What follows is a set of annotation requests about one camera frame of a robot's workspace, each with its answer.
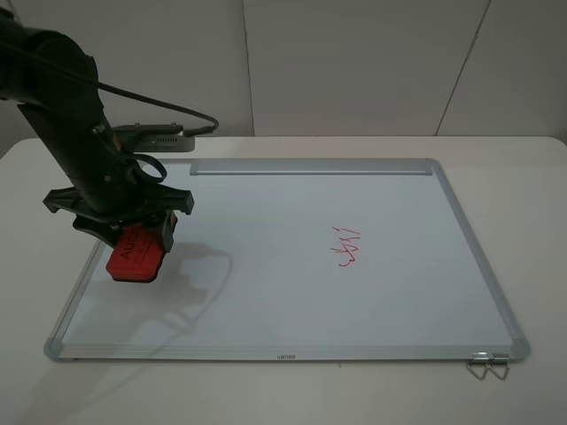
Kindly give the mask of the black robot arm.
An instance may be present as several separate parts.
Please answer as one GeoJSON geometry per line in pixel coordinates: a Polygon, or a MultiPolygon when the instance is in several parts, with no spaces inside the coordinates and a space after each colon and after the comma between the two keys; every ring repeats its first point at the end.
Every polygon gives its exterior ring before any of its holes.
{"type": "Polygon", "coordinates": [[[168,253],[174,215],[190,214],[193,197],[163,185],[167,171],[157,159],[115,142],[97,82],[94,59],[69,37],[23,27],[1,10],[1,98],[17,102],[72,183],[51,190],[44,205],[73,213],[75,229],[111,247],[139,225],[168,253]]]}

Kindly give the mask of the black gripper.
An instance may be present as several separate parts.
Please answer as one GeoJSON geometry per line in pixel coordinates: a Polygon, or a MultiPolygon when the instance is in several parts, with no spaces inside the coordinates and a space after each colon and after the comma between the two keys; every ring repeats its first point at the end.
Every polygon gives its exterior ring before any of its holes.
{"type": "Polygon", "coordinates": [[[50,212],[76,214],[75,230],[112,248],[120,239],[113,226],[156,220],[154,239],[171,252],[173,211],[191,214],[194,200],[190,191],[162,184],[167,170],[157,159],[119,150],[107,131],[58,136],[44,144],[72,183],[49,192],[43,203],[50,212]]]}

